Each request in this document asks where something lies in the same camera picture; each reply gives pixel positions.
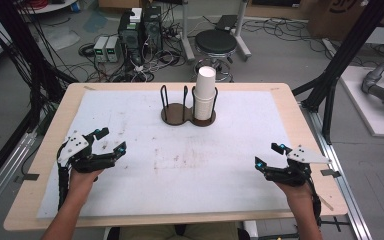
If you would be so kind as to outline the black round stool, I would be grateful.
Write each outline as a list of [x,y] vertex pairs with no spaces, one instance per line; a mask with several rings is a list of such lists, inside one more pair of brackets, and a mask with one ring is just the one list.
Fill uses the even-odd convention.
[[236,39],[228,32],[222,30],[205,30],[195,37],[195,49],[204,55],[194,66],[194,73],[204,66],[216,70],[216,81],[233,81],[230,65],[231,56],[236,52]]

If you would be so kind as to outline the person's right hand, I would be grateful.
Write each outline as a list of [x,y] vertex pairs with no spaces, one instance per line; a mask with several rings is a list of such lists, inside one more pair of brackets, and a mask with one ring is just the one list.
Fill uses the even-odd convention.
[[310,199],[312,197],[311,190],[306,184],[289,186],[283,183],[276,183],[276,185],[284,192],[288,199]]

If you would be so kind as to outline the stack of nested white cups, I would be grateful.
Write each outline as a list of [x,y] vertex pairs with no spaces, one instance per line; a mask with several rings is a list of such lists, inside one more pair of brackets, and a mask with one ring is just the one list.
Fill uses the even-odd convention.
[[215,99],[215,89],[212,88],[208,92],[202,92],[198,89],[193,91],[194,95],[194,118],[197,120],[208,120],[213,111]]

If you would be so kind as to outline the dark double cup holder rack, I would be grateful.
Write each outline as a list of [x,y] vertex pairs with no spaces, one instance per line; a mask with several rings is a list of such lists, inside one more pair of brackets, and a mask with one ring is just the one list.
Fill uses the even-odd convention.
[[197,120],[194,118],[194,95],[192,91],[189,91],[187,86],[183,87],[182,102],[170,103],[168,99],[167,87],[163,85],[160,88],[160,98],[162,102],[161,119],[168,125],[180,126],[186,122],[190,122],[195,126],[207,127],[213,124],[216,120],[215,105],[218,97],[218,89],[215,89],[215,99],[213,104],[212,115],[208,120]]

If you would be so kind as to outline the white table mat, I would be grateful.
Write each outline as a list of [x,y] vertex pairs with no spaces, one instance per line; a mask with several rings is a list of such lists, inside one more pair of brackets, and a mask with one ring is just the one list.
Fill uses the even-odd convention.
[[84,217],[152,216],[285,210],[285,195],[256,170],[254,160],[283,168],[271,148],[288,136],[268,91],[220,91],[207,127],[170,126],[158,91],[90,90],[69,128],[108,128],[96,154],[121,142],[127,152],[105,170],[82,208]]

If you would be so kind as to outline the white stand leg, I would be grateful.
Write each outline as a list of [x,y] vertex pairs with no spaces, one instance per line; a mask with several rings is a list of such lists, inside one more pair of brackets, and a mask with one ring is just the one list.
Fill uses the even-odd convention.
[[246,45],[245,41],[242,38],[242,29],[243,29],[243,24],[245,20],[245,12],[246,12],[248,1],[249,0],[240,0],[237,25],[234,30],[234,37],[237,41],[238,49],[242,53],[245,61],[247,61],[252,56],[248,46]]
[[180,32],[182,49],[188,63],[195,60],[189,38],[188,38],[188,0],[182,1],[182,31]]

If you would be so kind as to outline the black frame post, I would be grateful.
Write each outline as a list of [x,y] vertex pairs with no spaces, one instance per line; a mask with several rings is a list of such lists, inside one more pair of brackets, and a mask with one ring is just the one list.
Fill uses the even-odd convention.
[[317,112],[320,104],[325,102],[321,134],[329,145],[332,144],[331,123],[336,85],[383,17],[384,0],[368,0],[365,10],[342,41],[325,70],[317,78],[292,90],[294,96],[310,90],[309,96],[302,101],[302,105],[312,113]]
[[0,46],[9,55],[18,73],[30,89],[28,129],[40,123],[43,108],[59,104],[67,86],[78,80],[51,64],[40,50],[24,17],[20,14],[17,0],[0,0],[0,24],[5,29],[10,43],[0,34]]

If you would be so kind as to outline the person's left hand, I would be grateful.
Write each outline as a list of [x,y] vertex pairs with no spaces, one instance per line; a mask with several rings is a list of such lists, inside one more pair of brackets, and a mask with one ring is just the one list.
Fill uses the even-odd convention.
[[80,173],[77,170],[72,169],[69,191],[72,193],[89,193],[92,189],[93,183],[101,173],[102,170],[90,173]]

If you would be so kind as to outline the white platform board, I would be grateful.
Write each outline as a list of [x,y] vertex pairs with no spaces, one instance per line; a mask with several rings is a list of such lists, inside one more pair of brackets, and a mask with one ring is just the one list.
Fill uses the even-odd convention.
[[370,71],[371,67],[349,66],[341,76],[341,83],[371,135],[384,137],[384,105],[380,99],[361,90],[363,78]]

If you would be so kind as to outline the grey power supply unit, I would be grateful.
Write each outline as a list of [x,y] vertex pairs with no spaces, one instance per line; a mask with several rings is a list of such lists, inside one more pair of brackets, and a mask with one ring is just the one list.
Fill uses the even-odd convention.
[[108,57],[106,53],[106,43],[108,41],[107,37],[101,36],[98,38],[94,45],[95,58],[98,62],[107,62]]
[[106,52],[109,62],[115,63],[119,60],[121,49],[119,38],[117,36],[110,36],[108,38],[108,41],[106,43]]

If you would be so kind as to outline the cardboard box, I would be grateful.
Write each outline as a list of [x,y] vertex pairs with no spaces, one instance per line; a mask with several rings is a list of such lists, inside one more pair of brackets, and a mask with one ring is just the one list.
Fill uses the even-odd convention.
[[307,30],[313,38],[343,41],[368,35],[381,18],[380,0],[317,0]]

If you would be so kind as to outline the white box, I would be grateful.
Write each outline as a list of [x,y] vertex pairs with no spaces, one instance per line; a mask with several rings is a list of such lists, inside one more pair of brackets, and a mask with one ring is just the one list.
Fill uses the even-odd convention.
[[130,14],[131,23],[140,23],[142,18],[142,9],[141,8],[132,8]]

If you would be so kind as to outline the aluminium rail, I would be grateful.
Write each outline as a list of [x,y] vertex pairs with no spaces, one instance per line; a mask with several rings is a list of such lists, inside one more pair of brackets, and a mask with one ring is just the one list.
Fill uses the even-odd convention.
[[0,166],[0,196],[16,172],[22,169],[22,165],[34,152],[33,147],[36,140],[36,130],[25,132],[14,142],[13,146],[9,147],[9,152],[3,154],[1,158],[3,163]]
[[335,152],[334,147],[328,143],[322,135],[322,119],[317,112],[310,112],[309,110],[301,107],[302,113],[307,120],[308,126],[312,130],[315,141],[318,144],[321,153],[331,160],[328,164],[329,169],[332,170],[334,180],[339,188],[339,191],[347,206],[347,218],[350,223],[351,229],[354,233],[356,240],[373,240],[371,233],[368,229],[366,221],[360,211],[358,203],[354,197],[351,187],[348,183],[346,175],[340,164],[339,158]]

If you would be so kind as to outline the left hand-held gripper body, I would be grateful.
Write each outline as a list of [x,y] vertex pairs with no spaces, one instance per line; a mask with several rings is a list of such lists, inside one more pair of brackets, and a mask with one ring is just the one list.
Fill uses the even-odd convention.
[[93,157],[93,143],[88,143],[84,135],[74,131],[57,152],[58,166],[71,166],[80,173],[90,173],[114,167],[117,160],[96,159]]

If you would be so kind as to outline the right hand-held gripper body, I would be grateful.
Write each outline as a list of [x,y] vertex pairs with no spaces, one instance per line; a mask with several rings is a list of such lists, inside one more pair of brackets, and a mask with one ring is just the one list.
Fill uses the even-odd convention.
[[283,183],[289,186],[301,186],[311,178],[311,163],[328,164],[331,160],[322,154],[299,145],[292,152],[285,155],[287,166],[275,168],[272,173],[265,174],[268,181]]

